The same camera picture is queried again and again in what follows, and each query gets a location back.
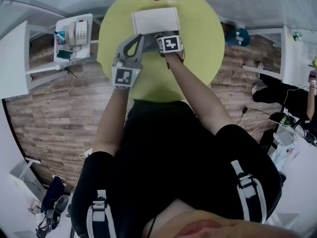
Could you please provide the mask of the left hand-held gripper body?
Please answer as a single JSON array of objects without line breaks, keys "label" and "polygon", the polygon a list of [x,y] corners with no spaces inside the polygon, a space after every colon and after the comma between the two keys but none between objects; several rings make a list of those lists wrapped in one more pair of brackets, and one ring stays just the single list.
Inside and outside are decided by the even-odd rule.
[{"label": "left hand-held gripper body", "polygon": [[143,66],[139,57],[118,56],[112,65],[112,84],[117,89],[131,90]]}]

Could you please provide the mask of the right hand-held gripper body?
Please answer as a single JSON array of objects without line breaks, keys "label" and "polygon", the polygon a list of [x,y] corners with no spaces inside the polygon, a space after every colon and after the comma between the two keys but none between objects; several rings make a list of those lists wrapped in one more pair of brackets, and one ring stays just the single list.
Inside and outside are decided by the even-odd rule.
[{"label": "right hand-held gripper body", "polygon": [[158,51],[161,57],[165,54],[183,51],[183,44],[179,35],[158,37]]}]

